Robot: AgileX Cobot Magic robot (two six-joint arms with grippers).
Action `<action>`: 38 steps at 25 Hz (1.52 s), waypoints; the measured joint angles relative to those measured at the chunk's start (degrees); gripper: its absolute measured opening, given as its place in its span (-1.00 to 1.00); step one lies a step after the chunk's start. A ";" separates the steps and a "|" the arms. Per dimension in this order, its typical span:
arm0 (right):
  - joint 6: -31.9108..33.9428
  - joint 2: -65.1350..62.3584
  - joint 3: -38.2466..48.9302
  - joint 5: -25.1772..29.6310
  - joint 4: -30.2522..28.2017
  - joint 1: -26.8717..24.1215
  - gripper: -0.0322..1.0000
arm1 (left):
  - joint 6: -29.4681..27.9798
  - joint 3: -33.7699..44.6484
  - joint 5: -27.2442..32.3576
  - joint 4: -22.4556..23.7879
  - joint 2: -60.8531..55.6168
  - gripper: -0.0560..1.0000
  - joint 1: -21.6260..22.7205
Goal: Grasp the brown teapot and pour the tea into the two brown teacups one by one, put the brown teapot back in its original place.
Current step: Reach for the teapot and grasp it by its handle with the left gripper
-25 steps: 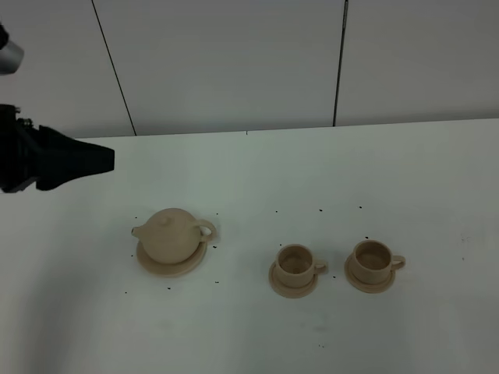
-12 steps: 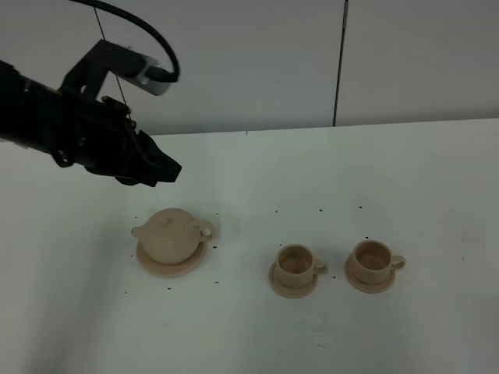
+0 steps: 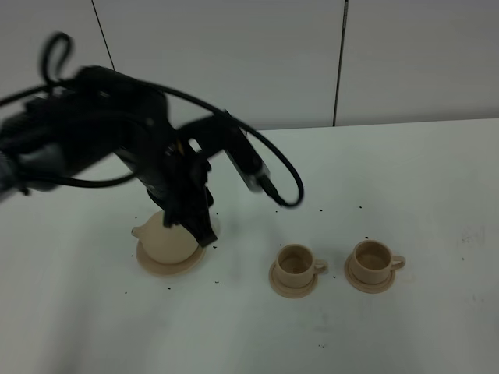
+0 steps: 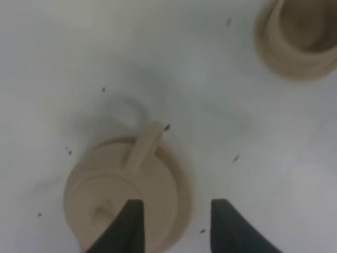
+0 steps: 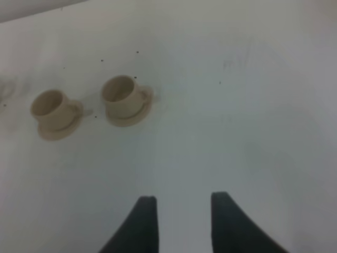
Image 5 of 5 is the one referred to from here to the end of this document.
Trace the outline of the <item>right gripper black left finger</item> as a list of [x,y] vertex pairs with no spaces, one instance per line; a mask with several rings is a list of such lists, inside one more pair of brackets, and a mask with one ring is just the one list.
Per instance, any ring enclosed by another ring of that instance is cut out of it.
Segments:
[[156,198],[139,197],[127,218],[100,252],[159,252]]

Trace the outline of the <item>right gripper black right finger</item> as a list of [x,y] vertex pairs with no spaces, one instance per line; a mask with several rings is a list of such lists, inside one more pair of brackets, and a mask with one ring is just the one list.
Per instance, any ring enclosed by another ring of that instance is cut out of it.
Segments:
[[286,252],[226,192],[211,195],[213,252]]

